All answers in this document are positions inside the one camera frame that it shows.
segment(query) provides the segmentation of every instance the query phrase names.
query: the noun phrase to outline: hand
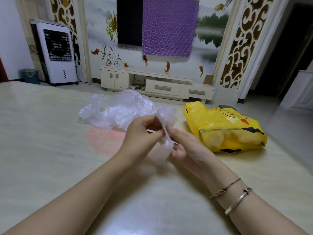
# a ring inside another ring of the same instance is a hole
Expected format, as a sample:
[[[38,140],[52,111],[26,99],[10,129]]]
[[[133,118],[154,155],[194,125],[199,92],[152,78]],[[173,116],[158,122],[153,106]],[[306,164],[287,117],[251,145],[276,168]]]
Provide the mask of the hand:
[[[132,164],[142,161],[157,142],[165,136],[165,131],[155,115],[135,118],[128,126],[121,148],[117,154],[126,155]]]
[[[174,145],[171,156],[206,184],[210,180],[209,160],[214,159],[215,155],[193,134],[171,126],[166,126],[166,129],[179,143],[179,145]]]

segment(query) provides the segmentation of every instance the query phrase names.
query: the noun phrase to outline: tv stand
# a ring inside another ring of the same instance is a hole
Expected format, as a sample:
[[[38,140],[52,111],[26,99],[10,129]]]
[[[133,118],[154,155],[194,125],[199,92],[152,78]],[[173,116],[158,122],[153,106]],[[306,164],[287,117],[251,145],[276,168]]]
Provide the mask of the tv stand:
[[[193,97],[201,99],[201,102],[205,104],[206,100],[213,98],[215,90],[211,85],[194,83],[192,79],[137,72],[130,67],[100,67],[100,75],[101,87],[109,91],[131,90],[131,86],[138,84],[138,78],[144,77],[143,88],[137,90],[140,94],[180,101]]]

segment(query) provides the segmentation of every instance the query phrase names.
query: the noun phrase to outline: silver bangle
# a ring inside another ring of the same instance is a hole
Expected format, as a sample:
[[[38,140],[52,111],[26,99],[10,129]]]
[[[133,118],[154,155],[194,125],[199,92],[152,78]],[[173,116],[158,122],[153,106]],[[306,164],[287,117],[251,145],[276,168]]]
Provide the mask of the silver bangle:
[[[236,200],[236,202],[233,205],[231,205],[228,209],[225,210],[225,214],[229,215],[229,213],[233,211],[233,209],[235,209],[244,200],[244,198],[249,194],[250,191],[252,191],[252,188],[250,187],[244,189],[244,193]]]

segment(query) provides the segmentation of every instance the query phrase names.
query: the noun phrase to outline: yellow plastic bag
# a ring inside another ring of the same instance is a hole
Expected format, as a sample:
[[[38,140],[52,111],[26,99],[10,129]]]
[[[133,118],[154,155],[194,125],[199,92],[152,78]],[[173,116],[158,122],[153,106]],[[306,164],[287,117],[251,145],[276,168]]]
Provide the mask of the yellow plastic bag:
[[[257,149],[267,143],[258,121],[233,108],[209,110],[201,102],[190,102],[184,116],[192,133],[212,152]]]

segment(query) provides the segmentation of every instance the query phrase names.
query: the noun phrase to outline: purple cloth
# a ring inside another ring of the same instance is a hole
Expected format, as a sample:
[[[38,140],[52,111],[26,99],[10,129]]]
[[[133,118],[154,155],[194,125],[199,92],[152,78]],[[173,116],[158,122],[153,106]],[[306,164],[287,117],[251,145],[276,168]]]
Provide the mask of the purple cloth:
[[[142,53],[188,57],[198,10],[195,0],[143,0]]]

